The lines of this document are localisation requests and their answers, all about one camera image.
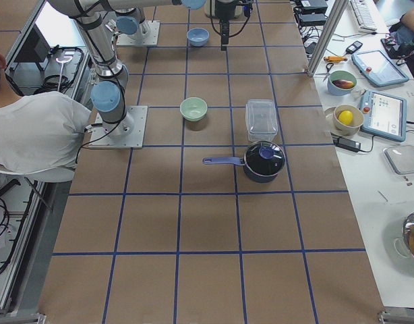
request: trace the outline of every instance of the beige bowl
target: beige bowl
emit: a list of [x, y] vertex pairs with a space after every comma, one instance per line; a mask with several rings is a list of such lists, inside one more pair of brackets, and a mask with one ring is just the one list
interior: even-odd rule
[[[351, 122], [350, 125], [342, 124], [337, 119], [339, 114], [344, 110], [349, 110], [351, 113], [353, 113], [353, 121]], [[358, 132], [360, 129], [360, 126], [363, 125], [363, 122], [364, 122], [363, 113], [359, 109], [355, 108], [354, 106], [340, 105], [334, 108], [333, 124], [339, 130], [341, 130], [344, 135], [352, 135]]]

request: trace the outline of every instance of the white chair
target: white chair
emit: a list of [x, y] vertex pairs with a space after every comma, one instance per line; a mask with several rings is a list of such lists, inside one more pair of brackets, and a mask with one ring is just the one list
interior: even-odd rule
[[36, 187], [33, 185], [32, 181], [49, 183], [71, 181], [73, 179], [73, 175], [75, 174], [75, 169], [72, 169], [70, 167], [53, 167], [30, 173], [19, 173], [8, 170], [6, 167], [0, 164], [0, 173], [7, 174], [9, 176], [24, 177], [28, 185], [31, 187], [34, 193], [38, 195], [39, 199], [44, 203], [44, 205], [47, 206], [50, 210], [53, 210], [51, 206], [45, 201], [44, 197], [40, 194], [40, 192], [36, 189]]

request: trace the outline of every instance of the tablet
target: tablet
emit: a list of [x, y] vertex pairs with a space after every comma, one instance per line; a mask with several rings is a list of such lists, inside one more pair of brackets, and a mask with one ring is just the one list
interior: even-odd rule
[[409, 80], [408, 76], [379, 50], [356, 52], [351, 57], [355, 66], [374, 86], [390, 86]]
[[364, 115], [361, 131], [397, 142], [406, 138], [407, 101], [404, 98], [367, 90], [361, 98]]

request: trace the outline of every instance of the green bowl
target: green bowl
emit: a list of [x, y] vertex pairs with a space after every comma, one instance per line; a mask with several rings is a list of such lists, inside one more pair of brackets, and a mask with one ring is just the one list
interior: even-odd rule
[[207, 103], [198, 97], [186, 98], [180, 104], [180, 113], [186, 120], [197, 122], [206, 115]]

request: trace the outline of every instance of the metal pole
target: metal pole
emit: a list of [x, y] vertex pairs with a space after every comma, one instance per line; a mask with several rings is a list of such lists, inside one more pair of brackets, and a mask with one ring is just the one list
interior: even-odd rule
[[314, 53], [312, 54], [309, 66], [307, 67], [308, 76], [314, 76], [316, 68], [321, 62], [321, 58], [327, 49], [328, 43], [330, 42], [331, 36], [333, 36], [333, 33], [336, 30], [339, 20], [341, 20], [342, 14], [347, 4], [348, 0], [336, 0], [333, 3], [330, 15], [328, 15], [327, 22], [322, 29], [321, 37], [318, 41], [318, 44], [316, 45]]

